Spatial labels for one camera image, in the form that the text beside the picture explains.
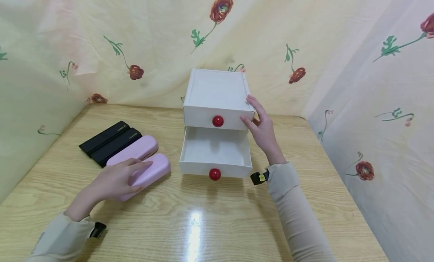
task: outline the curtain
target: curtain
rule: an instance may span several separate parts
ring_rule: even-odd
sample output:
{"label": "curtain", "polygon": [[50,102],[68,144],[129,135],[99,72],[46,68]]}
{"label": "curtain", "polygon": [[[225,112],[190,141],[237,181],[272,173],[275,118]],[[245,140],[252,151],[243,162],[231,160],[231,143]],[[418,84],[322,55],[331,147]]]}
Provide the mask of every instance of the curtain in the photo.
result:
{"label": "curtain", "polygon": [[309,121],[389,259],[427,261],[433,2],[0,0],[0,200],[84,105],[181,108],[191,68],[243,71]]}
{"label": "curtain", "polygon": [[392,0],[368,34],[349,29],[302,112],[393,262],[432,260],[433,2]]}

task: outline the black watch strap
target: black watch strap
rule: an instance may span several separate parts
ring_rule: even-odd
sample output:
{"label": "black watch strap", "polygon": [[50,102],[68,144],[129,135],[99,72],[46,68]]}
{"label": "black watch strap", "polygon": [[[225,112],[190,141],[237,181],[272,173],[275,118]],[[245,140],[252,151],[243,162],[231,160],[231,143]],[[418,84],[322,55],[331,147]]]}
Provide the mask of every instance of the black watch strap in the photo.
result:
{"label": "black watch strap", "polygon": [[99,239],[104,230],[107,228],[105,224],[102,222],[95,222],[95,227],[89,235],[89,238],[97,238]]}
{"label": "black watch strap", "polygon": [[259,172],[252,174],[250,176],[250,179],[252,180],[253,185],[260,185],[263,182],[268,181],[269,175],[270,175],[270,172],[268,171],[268,169],[266,169],[265,173],[263,173],[263,174],[261,174]]}

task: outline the closed drawer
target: closed drawer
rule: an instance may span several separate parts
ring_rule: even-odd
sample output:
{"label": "closed drawer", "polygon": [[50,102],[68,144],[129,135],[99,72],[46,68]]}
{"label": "closed drawer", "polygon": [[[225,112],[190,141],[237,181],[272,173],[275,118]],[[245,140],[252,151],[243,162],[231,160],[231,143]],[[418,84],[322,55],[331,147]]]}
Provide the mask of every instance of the closed drawer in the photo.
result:
{"label": "closed drawer", "polygon": [[183,114],[186,126],[247,130],[240,120],[250,120],[254,108],[246,102],[250,94],[245,73],[192,69]]}
{"label": "closed drawer", "polygon": [[246,177],[252,170],[248,131],[186,127],[179,168],[183,174]]}

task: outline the hand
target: hand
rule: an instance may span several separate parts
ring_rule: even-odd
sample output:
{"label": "hand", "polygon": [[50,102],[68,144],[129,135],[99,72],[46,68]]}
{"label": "hand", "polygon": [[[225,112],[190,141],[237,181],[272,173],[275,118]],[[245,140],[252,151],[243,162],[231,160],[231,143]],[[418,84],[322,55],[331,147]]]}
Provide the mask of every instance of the hand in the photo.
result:
{"label": "hand", "polygon": [[142,162],[131,158],[113,166],[106,166],[91,184],[77,194],[64,215],[79,222],[89,216],[89,213],[99,202],[139,192],[142,188],[140,186],[132,187],[128,181],[135,171],[151,164],[151,161]]}
{"label": "hand", "polygon": [[283,156],[282,150],[277,144],[276,136],[274,136],[274,128],[272,126],[271,118],[254,96],[249,94],[246,100],[255,108],[259,116],[259,120],[253,118],[253,120],[250,121],[245,116],[242,116],[241,120],[252,133],[256,144],[262,149],[262,151],[264,151],[268,158],[269,164],[285,164],[286,159]]}
{"label": "hand", "polygon": [[87,188],[98,201],[117,199],[125,194],[138,192],[141,187],[132,187],[128,181],[135,171],[151,164],[151,161],[142,162],[130,158],[116,165],[106,166]]}

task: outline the left hand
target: left hand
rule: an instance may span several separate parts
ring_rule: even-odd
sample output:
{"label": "left hand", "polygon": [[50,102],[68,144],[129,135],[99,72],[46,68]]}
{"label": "left hand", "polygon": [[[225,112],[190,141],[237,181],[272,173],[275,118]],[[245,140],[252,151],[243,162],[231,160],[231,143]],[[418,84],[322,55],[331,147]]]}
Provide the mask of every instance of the left hand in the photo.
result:
{"label": "left hand", "polygon": [[89,216],[99,202],[139,192],[142,187],[132,187],[128,181],[135,171],[151,164],[151,161],[142,162],[131,158],[113,166],[106,166],[91,184],[77,194],[63,214],[75,222],[80,222]]}
{"label": "left hand", "polygon": [[89,192],[93,193],[99,201],[117,199],[120,196],[136,193],[140,186],[130,186],[128,181],[132,174],[140,169],[148,167],[151,161],[141,161],[130,158],[113,166],[106,166],[103,171],[88,185]]}

